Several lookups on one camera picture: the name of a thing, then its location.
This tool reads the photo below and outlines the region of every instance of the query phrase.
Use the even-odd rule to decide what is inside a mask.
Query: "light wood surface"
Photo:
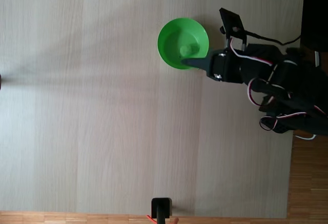
[[[219,9],[281,41],[302,0],[0,0],[0,209],[285,217],[292,134],[258,126],[246,86],[168,67],[161,27]]]

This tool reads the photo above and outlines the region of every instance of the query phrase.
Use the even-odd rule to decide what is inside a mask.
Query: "cable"
[[[300,139],[304,139],[304,140],[312,140],[314,139],[317,135],[316,134],[313,134],[313,136],[311,138],[304,138],[304,137],[301,137],[301,136],[298,136],[298,135],[294,135],[295,137],[297,138],[300,138]]]
[[[155,221],[152,217],[149,215],[146,215],[147,219],[150,220],[152,223],[157,224],[157,221]]]
[[[157,224],[157,221],[155,221],[152,217],[149,215],[146,215],[147,219],[150,220],[152,223]],[[170,224],[177,224],[179,222],[179,218],[175,218],[174,221]]]
[[[230,49],[233,51],[233,53],[235,53],[236,56],[241,57],[241,58],[247,58],[247,59],[254,60],[254,61],[258,61],[260,63],[264,63],[264,64],[267,64],[269,66],[272,66],[273,63],[268,61],[268,60],[258,58],[258,57],[255,57],[255,56],[245,56],[245,55],[238,54],[236,52],[236,50],[232,47],[232,42],[233,42],[233,38],[231,38],[231,40],[230,40]]]
[[[250,82],[248,83],[248,86],[247,86],[247,96],[248,96],[248,99],[251,101],[252,104],[254,104],[256,106],[261,106],[261,104],[256,103],[255,100],[252,97],[252,83],[253,83],[253,81],[255,79],[256,78],[251,79]],[[271,96],[266,105],[269,105],[274,99],[275,99],[275,97],[274,96]]]
[[[247,86],[247,96],[248,99],[251,101],[252,104],[256,105],[256,106],[261,106],[260,104],[256,103],[252,97],[252,83],[256,78],[251,79],[251,81],[248,83]]]
[[[298,36],[296,39],[294,39],[294,40],[292,40],[292,41],[288,41],[288,42],[286,42],[286,43],[282,43],[282,42],[280,42],[280,41],[278,41],[278,40],[276,40],[276,39],[263,37],[263,36],[261,36],[261,35],[258,35],[258,34],[256,34],[256,33],[249,32],[249,31],[247,31],[247,30],[244,30],[244,32],[245,32],[246,35],[248,35],[248,36],[250,36],[250,37],[254,37],[254,38],[258,38],[258,39],[262,39],[262,40],[266,40],[266,41],[271,41],[271,42],[277,43],[277,44],[279,44],[279,45],[281,45],[281,46],[289,45],[289,44],[291,44],[291,43],[294,43],[294,42],[298,41],[298,40],[301,38],[301,35],[300,35],[300,36]]]
[[[271,129],[266,129],[266,128],[264,128],[264,127],[262,126],[262,119],[263,119],[263,118],[272,118],[272,119],[276,119],[276,121],[275,121],[275,123],[274,123],[274,125],[273,125],[273,128],[271,128]],[[274,129],[276,128],[277,123],[278,123],[278,119],[275,118],[275,117],[272,117],[272,116],[263,116],[263,117],[260,119],[260,127],[261,127],[262,129],[266,130],[266,131],[272,131],[272,130],[274,130]]]
[[[314,108],[320,111],[322,114],[327,115],[323,110],[321,110],[318,106],[314,105]]]
[[[306,114],[307,114],[306,112],[296,112],[296,113],[289,114],[289,115],[277,116],[277,119],[290,118],[290,117],[294,117],[297,115],[306,115]]]

